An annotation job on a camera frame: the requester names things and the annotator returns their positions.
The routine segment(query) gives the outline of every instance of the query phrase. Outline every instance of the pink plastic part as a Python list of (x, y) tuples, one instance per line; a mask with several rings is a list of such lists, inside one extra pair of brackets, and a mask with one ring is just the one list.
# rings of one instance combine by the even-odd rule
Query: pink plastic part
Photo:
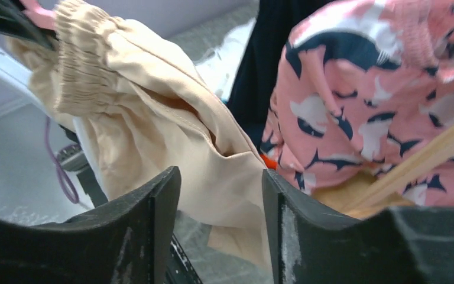
[(54, 12), (44, 9), (37, 0), (20, 0), (24, 14), (38, 27), (54, 30)]

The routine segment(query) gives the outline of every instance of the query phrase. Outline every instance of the pink garment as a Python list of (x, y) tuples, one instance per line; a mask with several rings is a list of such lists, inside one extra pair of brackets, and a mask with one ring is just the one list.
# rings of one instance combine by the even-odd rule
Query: pink garment
[[(454, 2), (349, 0), (283, 48), (261, 150), (296, 188), (382, 176), (454, 124)], [(454, 205), (454, 158), (399, 192)]]

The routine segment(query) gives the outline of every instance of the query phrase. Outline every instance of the cable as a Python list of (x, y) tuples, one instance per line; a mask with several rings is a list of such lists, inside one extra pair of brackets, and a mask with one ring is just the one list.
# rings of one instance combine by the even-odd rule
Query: cable
[(48, 152), (48, 155), (50, 156), (50, 159), (55, 164), (58, 183), (60, 184), (60, 187), (61, 187), (63, 193), (70, 200), (70, 202), (72, 202), (73, 204), (78, 204), (79, 203), (79, 194), (77, 194), (76, 187), (72, 183), (72, 180), (70, 180), (67, 173), (61, 168), (60, 162), (56, 159), (56, 156), (53, 153), (53, 150), (51, 149), (50, 130), (51, 130), (51, 118), (46, 117), (46, 130), (44, 132), (44, 144), (46, 145), (46, 150)]

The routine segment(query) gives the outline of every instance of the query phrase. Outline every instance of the pink object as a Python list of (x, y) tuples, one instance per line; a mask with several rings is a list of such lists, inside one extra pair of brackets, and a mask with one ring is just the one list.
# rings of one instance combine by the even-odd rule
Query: pink object
[(54, 30), (54, 12), (44, 9), (37, 0), (20, 0), (24, 14), (38, 27)]
[[(293, 28), (261, 150), (311, 194), (382, 176), (454, 124), (454, 0), (336, 1)], [(454, 205), (454, 158), (400, 188)]]

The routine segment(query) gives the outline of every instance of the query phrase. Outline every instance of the gray wall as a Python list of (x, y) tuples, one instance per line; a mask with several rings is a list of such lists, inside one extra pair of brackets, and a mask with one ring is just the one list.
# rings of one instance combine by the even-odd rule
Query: gray wall
[[(164, 38), (169, 38), (249, 0), (87, 0), (111, 15), (143, 22)], [(39, 0), (52, 9), (57, 0)], [(0, 105), (13, 101), (17, 93), (0, 83)]]

